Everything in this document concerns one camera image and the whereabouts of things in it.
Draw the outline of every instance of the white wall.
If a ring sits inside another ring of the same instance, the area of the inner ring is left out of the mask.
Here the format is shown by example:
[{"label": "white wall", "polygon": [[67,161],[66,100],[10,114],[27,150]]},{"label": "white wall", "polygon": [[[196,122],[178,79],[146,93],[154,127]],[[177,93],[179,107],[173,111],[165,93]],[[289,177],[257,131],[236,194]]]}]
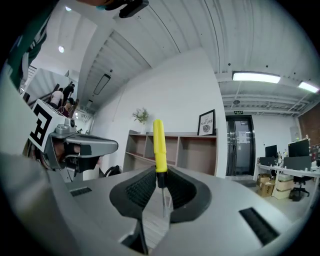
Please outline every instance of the white wall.
[{"label": "white wall", "polygon": [[227,167],[227,126],[219,85],[203,51],[179,54],[158,67],[130,80],[97,113],[92,134],[116,140],[119,149],[103,158],[101,170],[123,167],[129,130],[141,131],[132,113],[145,107],[150,113],[147,131],[161,119],[166,132],[197,132],[199,115],[215,109],[218,128],[217,176],[224,178]]},{"label": "white wall", "polygon": [[[252,115],[255,135],[255,163],[257,158],[265,157],[265,147],[276,145],[277,151],[281,154],[291,142],[290,127],[297,126],[295,117]],[[254,179],[257,177],[257,170],[254,170]]]}]

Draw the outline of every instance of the brick wall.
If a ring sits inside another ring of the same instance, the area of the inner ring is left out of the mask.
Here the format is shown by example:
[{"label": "brick wall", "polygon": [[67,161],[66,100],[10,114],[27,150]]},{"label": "brick wall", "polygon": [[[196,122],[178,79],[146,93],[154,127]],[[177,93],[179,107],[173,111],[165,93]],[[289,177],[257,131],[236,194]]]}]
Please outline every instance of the brick wall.
[{"label": "brick wall", "polygon": [[320,144],[320,103],[299,117],[302,137],[308,134],[310,145]]}]

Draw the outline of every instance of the potted plant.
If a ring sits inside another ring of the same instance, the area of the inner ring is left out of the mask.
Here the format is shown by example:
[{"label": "potted plant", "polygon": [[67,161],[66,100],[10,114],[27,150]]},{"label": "potted plant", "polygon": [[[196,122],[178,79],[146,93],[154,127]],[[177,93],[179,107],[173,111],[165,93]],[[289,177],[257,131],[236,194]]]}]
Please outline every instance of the potted plant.
[{"label": "potted plant", "polygon": [[149,117],[148,111],[143,107],[142,109],[137,108],[135,112],[132,113],[132,116],[135,118],[134,121],[138,120],[140,123],[143,124],[143,129],[141,134],[146,134],[146,122]]}]

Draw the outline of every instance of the computer monitor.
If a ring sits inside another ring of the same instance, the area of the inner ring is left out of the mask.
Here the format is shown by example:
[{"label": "computer monitor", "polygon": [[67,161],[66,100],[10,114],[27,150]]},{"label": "computer monitor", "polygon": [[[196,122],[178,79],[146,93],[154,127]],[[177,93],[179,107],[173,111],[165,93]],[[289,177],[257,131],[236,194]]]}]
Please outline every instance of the computer monitor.
[{"label": "computer monitor", "polygon": [[304,139],[288,144],[289,157],[306,157],[309,156],[309,140]]},{"label": "computer monitor", "polygon": [[265,157],[266,158],[276,158],[277,157],[277,145],[266,146],[265,147]]}]

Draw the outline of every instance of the person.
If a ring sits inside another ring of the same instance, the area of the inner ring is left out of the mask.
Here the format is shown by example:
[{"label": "person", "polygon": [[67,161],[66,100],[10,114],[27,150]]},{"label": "person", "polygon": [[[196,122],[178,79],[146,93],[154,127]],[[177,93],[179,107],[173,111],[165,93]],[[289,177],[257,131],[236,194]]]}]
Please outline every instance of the person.
[{"label": "person", "polygon": [[63,105],[66,104],[67,99],[69,97],[71,97],[72,93],[74,92],[74,88],[75,88],[75,84],[68,85],[66,88],[64,88],[64,90],[63,90],[63,98],[64,98]]},{"label": "person", "polygon": [[50,100],[49,105],[51,107],[53,107],[55,110],[57,110],[59,105],[60,104],[62,105],[62,102],[64,101],[63,91],[64,91],[64,89],[60,88],[59,90],[56,90],[51,94],[51,100]]},{"label": "person", "polygon": [[64,115],[66,118],[68,118],[69,111],[74,104],[75,104],[74,99],[70,97],[66,100],[66,103],[64,106],[59,107],[58,112]]}]

